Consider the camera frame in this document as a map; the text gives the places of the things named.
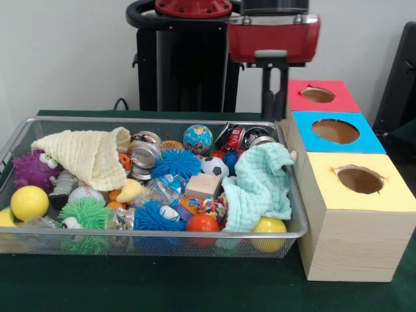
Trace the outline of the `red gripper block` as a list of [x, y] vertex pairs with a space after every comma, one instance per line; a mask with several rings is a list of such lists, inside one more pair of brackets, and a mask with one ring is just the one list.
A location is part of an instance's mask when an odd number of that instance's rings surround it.
[[[283, 25], [228, 24], [229, 53], [235, 62], [254, 62], [255, 52], [279, 50], [287, 53], [287, 62], [308, 63], [315, 56], [320, 32], [320, 20], [313, 23]], [[261, 116], [272, 118], [270, 68], [263, 68]], [[279, 118], [286, 119], [289, 68], [280, 70]]]

